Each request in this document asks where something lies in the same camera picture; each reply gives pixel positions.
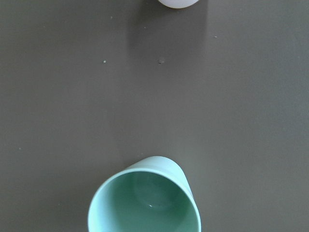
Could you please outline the green cup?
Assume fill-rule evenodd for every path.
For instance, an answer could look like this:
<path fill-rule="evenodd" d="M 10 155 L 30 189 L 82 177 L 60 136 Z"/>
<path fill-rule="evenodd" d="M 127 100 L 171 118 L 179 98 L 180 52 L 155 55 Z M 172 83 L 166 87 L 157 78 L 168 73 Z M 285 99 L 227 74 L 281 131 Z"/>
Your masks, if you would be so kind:
<path fill-rule="evenodd" d="M 90 232 L 200 232 L 201 218 L 181 167 L 163 156 L 138 161 L 94 194 Z"/>

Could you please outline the pink cup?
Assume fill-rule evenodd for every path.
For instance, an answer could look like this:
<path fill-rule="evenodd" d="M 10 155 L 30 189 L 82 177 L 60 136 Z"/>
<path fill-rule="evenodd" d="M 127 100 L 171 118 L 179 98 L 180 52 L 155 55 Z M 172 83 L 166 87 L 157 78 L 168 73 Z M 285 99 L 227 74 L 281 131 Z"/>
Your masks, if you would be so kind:
<path fill-rule="evenodd" d="M 172 9 L 182 9 L 194 5 L 198 0 L 158 0 L 164 6 Z"/>

